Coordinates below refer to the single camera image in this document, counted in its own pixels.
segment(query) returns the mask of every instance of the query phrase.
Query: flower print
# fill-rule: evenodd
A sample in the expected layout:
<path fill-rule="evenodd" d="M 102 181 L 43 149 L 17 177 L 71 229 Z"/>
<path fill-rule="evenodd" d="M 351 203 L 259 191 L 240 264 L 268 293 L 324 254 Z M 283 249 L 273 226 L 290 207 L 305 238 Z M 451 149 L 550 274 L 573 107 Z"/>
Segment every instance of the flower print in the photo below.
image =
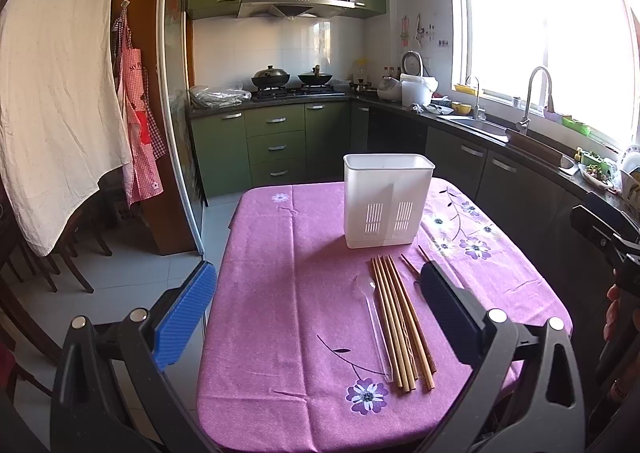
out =
<path fill-rule="evenodd" d="M 465 200 L 462 203 L 462 208 L 463 208 L 463 210 L 465 210 L 465 213 L 468 213 L 472 217 L 479 217 L 480 216 L 480 212 L 478 211 L 476 206 L 471 204 L 471 202 L 469 202 L 468 200 Z"/>
<path fill-rule="evenodd" d="M 460 247 L 464 247 L 465 255 L 471 256 L 473 259 L 487 259 L 491 258 L 491 248 L 486 245 L 486 242 L 482 242 L 476 237 L 470 237 L 466 240 L 460 240 Z"/>
<path fill-rule="evenodd" d="M 374 383 L 370 378 L 358 379 L 347 389 L 347 401 L 353 404 L 352 411 L 366 415 L 369 411 L 380 413 L 386 406 L 385 395 L 389 393 L 383 383 Z"/>
<path fill-rule="evenodd" d="M 430 213 L 427 220 L 431 228 L 438 231 L 447 231 L 452 226 L 451 220 L 444 213 Z"/>
<path fill-rule="evenodd" d="M 453 243 L 446 238 L 435 238 L 431 240 L 431 248 L 445 258 L 449 258 L 456 250 Z"/>
<path fill-rule="evenodd" d="M 274 202 L 284 202 L 286 200 L 289 200 L 289 195 L 287 195 L 286 193 L 276 193 L 273 197 L 271 197 L 271 200 L 273 200 Z"/>

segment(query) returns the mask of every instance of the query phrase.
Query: wooden chopstick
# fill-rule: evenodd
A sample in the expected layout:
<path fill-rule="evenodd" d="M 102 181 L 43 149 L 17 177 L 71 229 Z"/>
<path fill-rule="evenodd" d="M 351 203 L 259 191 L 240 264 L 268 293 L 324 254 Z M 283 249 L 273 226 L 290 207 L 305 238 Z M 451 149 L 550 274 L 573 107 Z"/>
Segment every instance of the wooden chopstick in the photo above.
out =
<path fill-rule="evenodd" d="M 409 259 L 404 256 L 404 255 L 400 255 L 401 258 L 404 260 L 404 263 L 406 263 L 406 266 L 409 268 L 409 270 L 414 273 L 415 277 L 420 278 L 420 271 L 418 271 L 418 269 L 416 269 L 414 267 L 414 265 L 409 261 Z"/>
<path fill-rule="evenodd" d="M 400 283 L 400 289 L 402 290 L 402 293 L 404 294 L 404 298 L 407 300 L 408 306 L 409 306 L 409 311 L 411 311 L 411 315 L 414 318 L 414 322 L 415 322 L 415 327 L 418 331 L 418 334 L 420 335 L 420 341 L 422 342 L 422 347 L 424 348 L 424 353 L 427 356 L 427 362 L 429 363 L 429 369 L 431 370 L 431 374 L 433 375 L 434 373 L 436 373 L 438 371 L 438 369 L 436 368 L 436 363 L 433 360 L 433 356 L 431 356 L 431 351 L 429 350 L 429 344 L 427 343 L 426 338 L 424 337 L 424 332 L 422 332 L 422 327 L 420 326 L 420 320 L 418 320 L 418 317 L 415 313 L 415 308 L 414 305 L 411 303 L 411 299 L 409 298 L 409 295 L 406 292 L 406 288 L 404 286 L 404 283 L 400 280 L 400 274 L 398 273 L 398 268 L 396 267 L 396 263 L 393 261 L 393 258 L 391 259 L 391 265 L 393 267 L 394 273 L 396 275 L 396 277 L 399 280 Z"/>
<path fill-rule="evenodd" d="M 396 305 L 396 311 L 398 312 L 400 327 L 402 329 L 402 339 L 404 339 L 404 344 L 406 346 L 406 353 L 409 356 L 409 365 L 411 366 L 411 375 L 413 376 L 414 381 L 417 381 L 418 370 L 415 367 L 414 350 L 411 345 L 411 339 L 409 338 L 409 332 L 407 331 L 406 316 L 402 311 L 402 306 L 400 303 L 400 293 L 398 292 L 398 288 L 395 285 L 395 282 L 393 279 L 393 272 L 391 271 L 391 266 L 388 263 L 389 258 L 391 258 L 391 256 L 382 256 L 382 264 L 383 264 L 383 267 L 385 268 L 386 279 L 389 282 L 389 290 L 391 291 L 391 297 L 394 301 L 394 304 Z M 409 370 L 407 370 L 406 375 L 407 377 L 409 377 Z"/>
<path fill-rule="evenodd" d="M 386 277 L 385 268 L 382 264 L 382 259 L 380 256 L 376 257 L 378 268 L 380 270 L 380 279 L 383 289 L 386 292 L 386 298 L 389 301 L 389 306 L 391 308 L 391 318 L 396 328 L 396 342 L 394 343 L 396 347 L 396 355 L 398 356 L 398 367 L 400 369 L 400 377 L 402 378 L 402 389 L 404 391 L 411 391 L 415 389 L 415 380 L 413 375 L 413 370 L 411 368 L 411 363 L 409 361 L 409 354 L 406 350 L 406 343 L 404 342 L 404 337 L 402 336 L 402 325 L 400 323 L 400 318 L 402 317 L 401 313 L 398 313 L 398 309 L 396 308 L 396 300 L 393 299 L 391 287 L 390 287 L 390 279 Z"/>
<path fill-rule="evenodd" d="M 373 269 L 373 278 L 376 283 L 376 291 L 378 291 L 380 308 L 384 315 L 386 348 L 388 349 L 389 359 L 391 361 L 391 371 L 393 372 L 394 380 L 396 385 L 398 385 L 398 388 L 403 388 L 404 385 L 402 384 L 402 377 L 400 375 L 400 367 L 398 364 L 398 348 L 396 347 L 396 341 L 398 340 L 398 337 L 396 336 L 396 327 L 393 325 L 391 318 L 391 308 L 386 298 L 386 290 L 383 289 L 382 286 L 382 273 L 380 273 L 378 263 L 375 258 L 371 258 L 371 267 Z"/>
<path fill-rule="evenodd" d="M 411 300 L 408 298 L 406 291 L 403 289 L 404 285 L 402 284 L 400 275 L 398 274 L 395 264 L 393 263 L 393 258 L 389 256 L 388 261 L 390 263 L 392 282 L 394 283 L 396 291 L 398 292 L 398 298 L 400 301 L 400 306 L 402 307 L 402 311 L 404 312 L 404 318 L 407 322 L 407 326 L 409 327 L 412 338 L 414 339 L 416 355 L 418 357 L 418 360 L 420 361 L 420 366 L 422 367 L 422 374 L 424 375 L 426 387 L 427 389 L 433 389 L 435 388 L 435 383 L 433 382 L 431 367 L 429 366 L 427 354 L 422 344 L 420 333 L 417 329 L 417 318 L 415 315 L 415 310 L 413 310 L 414 307 L 411 304 Z"/>

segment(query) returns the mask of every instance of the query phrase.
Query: dining table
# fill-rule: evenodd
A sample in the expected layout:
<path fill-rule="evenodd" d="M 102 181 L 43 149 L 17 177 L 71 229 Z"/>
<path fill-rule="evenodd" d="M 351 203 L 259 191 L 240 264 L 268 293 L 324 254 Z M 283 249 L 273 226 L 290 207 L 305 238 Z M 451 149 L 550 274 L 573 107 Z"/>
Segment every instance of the dining table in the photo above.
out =
<path fill-rule="evenodd" d="M 572 321 L 508 236 L 465 194 L 431 180 L 414 242 L 350 249 L 344 183 L 244 193 L 210 308 L 196 393 L 198 419 L 220 446 L 246 452 L 370 451 L 432 431 L 469 378 L 423 298 L 420 245 L 457 286 L 511 321 Z M 385 375 L 367 298 L 356 284 L 390 255 L 433 356 L 435 387 L 405 393 Z M 503 392 L 514 388 L 512 363 Z"/>

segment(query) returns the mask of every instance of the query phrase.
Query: white plastic container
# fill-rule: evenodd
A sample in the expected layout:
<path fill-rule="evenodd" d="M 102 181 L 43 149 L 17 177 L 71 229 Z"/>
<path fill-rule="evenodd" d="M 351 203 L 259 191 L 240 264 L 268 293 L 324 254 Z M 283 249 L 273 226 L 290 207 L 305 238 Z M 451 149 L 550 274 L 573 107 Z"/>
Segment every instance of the white plastic container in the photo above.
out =
<path fill-rule="evenodd" d="M 344 156 L 347 246 L 413 242 L 434 168 L 433 162 L 417 154 Z"/>
<path fill-rule="evenodd" d="M 410 107 L 414 103 L 420 106 L 424 103 L 431 103 L 431 96 L 438 88 L 435 78 L 412 76 L 401 74 L 400 83 L 402 85 L 402 106 Z"/>

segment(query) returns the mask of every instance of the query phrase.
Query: yellow bowl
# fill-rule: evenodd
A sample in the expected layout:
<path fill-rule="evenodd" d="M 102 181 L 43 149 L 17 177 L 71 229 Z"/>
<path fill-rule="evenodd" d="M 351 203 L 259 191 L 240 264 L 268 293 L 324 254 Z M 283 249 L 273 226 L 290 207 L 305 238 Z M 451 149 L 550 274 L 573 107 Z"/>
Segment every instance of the yellow bowl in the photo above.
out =
<path fill-rule="evenodd" d="M 466 116 L 472 109 L 471 105 L 465 105 L 464 103 L 456 103 L 453 101 L 451 103 L 451 108 L 453 108 L 457 114 L 461 116 Z"/>

